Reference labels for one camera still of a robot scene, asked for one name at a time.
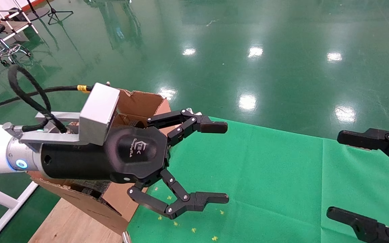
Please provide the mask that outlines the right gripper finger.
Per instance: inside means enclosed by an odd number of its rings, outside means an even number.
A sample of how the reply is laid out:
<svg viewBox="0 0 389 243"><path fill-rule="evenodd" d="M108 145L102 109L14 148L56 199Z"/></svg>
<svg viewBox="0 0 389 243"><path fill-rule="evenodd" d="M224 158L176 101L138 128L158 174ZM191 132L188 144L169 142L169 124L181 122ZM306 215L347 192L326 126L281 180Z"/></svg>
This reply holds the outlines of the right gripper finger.
<svg viewBox="0 0 389 243"><path fill-rule="evenodd" d="M337 136L337 142L368 150L380 150L389 157L389 131L368 129L363 133L342 130Z"/></svg>
<svg viewBox="0 0 389 243"><path fill-rule="evenodd" d="M337 207L329 207L326 216L349 225L358 238L366 243L389 243L389 227L377 220Z"/></svg>

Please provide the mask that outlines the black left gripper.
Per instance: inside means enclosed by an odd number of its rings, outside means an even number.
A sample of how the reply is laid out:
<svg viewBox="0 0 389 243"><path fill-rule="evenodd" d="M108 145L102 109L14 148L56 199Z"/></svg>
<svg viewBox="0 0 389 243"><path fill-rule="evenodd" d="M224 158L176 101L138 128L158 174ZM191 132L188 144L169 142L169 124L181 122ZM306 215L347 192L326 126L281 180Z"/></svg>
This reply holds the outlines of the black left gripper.
<svg viewBox="0 0 389 243"><path fill-rule="evenodd" d="M160 129L176 126L163 134ZM103 145L43 144L43 174L53 179L135 183L128 196L136 203L169 219L187 211L203 211L209 203L226 204L225 193L188 193L165 168L168 146L175 146L193 132L224 134L228 123L195 115L187 109L155 115L147 119L146 129L124 126L111 129ZM145 184L162 179L176 196L170 205L142 192Z"/></svg>

